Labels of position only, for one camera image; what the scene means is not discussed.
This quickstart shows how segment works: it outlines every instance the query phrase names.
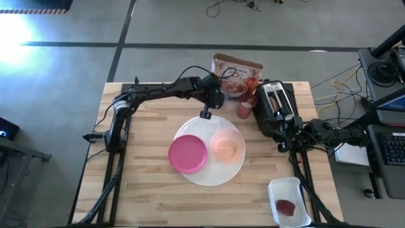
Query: red cup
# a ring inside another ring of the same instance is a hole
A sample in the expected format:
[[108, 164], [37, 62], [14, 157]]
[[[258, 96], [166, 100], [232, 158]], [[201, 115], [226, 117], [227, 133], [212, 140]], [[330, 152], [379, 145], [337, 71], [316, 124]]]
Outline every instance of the red cup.
[[246, 119], [257, 103], [256, 97], [253, 94], [249, 92], [243, 94], [239, 100], [238, 117]]

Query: white paper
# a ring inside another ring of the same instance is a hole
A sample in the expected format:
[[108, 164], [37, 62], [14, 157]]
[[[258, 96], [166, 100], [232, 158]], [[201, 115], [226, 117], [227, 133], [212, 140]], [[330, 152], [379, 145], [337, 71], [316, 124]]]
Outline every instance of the white paper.
[[345, 144], [335, 152], [335, 159], [337, 162], [370, 166], [365, 147]]

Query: orange bowl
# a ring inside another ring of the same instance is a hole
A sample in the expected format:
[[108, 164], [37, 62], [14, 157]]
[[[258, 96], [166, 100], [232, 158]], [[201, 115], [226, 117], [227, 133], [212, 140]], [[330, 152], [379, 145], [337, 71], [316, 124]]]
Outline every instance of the orange bowl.
[[217, 130], [209, 144], [215, 158], [223, 163], [237, 162], [245, 151], [245, 140], [233, 129]]

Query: keyboard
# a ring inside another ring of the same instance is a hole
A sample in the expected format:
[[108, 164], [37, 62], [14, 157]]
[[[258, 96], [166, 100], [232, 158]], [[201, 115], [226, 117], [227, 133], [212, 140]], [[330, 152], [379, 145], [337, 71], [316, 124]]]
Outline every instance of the keyboard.
[[382, 134], [385, 161], [389, 165], [405, 165], [405, 134]]

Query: desk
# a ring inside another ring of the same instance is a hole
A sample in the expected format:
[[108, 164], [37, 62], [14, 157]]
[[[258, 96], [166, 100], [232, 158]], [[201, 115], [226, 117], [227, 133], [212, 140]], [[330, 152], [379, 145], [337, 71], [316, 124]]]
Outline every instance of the desk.
[[[293, 82], [297, 107], [304, 121], [316, 118], [308, 82]], [[100, 120], [122, 83], [107, 83], [98, 113]], [[228, 183], [202, 187], [189, 182], [171, 168], [167, 151], [177, 130], [198, 116], [203, 104], [190, 99], [165, 98], [143, 103], [132, 115], [127, 154], [120, 188], [115, 225], [197, 226], [197, 225], [276, 225], [271, 214], [267, 185], [273, 179], [294, 176], [288, 153], [279, 153], [276, 143], [262, 135], [254, 115], [245, 120], [237, 116], [237, 103], [227, 101], [220, 110], [211, 110], [232, 122], [246, 141], [246, 157], [240, 172]], [[113, 111], [97, 131], [111, 124]], [[92, 144], [89, 156], [104, 148]], [[308, 153], [315, 191], [325, 206], [339, 219], [342, 212], [327, 155]], [[103, 188], [107, 153], [93, 157], [85, 166], [79, 185], [73, 222], [93, 206]], [[107, 202], [108, 219], [112, 194]], [[305, 197], [308, 212], [311, 204]]]

